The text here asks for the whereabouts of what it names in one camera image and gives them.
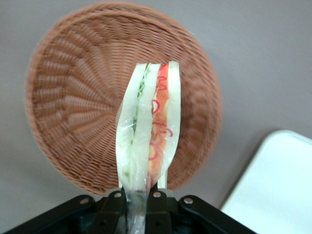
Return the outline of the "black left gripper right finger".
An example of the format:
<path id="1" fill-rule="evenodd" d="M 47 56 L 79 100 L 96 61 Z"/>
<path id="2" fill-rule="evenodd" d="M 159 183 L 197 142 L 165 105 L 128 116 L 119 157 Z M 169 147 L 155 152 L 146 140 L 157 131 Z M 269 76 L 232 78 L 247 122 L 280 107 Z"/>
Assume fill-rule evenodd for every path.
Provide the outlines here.
<path id="1" fill-rule="evenodd" d="M 195 195 L 176 200 L 154 186 L 147 200 L 146 234 L 253 234 L 254 231 Z"/>

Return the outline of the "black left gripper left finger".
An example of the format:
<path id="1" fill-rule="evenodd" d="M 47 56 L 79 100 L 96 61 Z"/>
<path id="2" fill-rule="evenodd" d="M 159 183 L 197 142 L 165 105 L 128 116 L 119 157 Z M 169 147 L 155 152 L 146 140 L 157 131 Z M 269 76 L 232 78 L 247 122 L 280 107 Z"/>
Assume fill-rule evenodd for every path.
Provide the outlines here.
<path id="1" fill-rule="evenodd" d="M 7 234 L 124 234 L 126 196 L 110 189 L 99 201 L 76 196 L 8 231 Z"/>

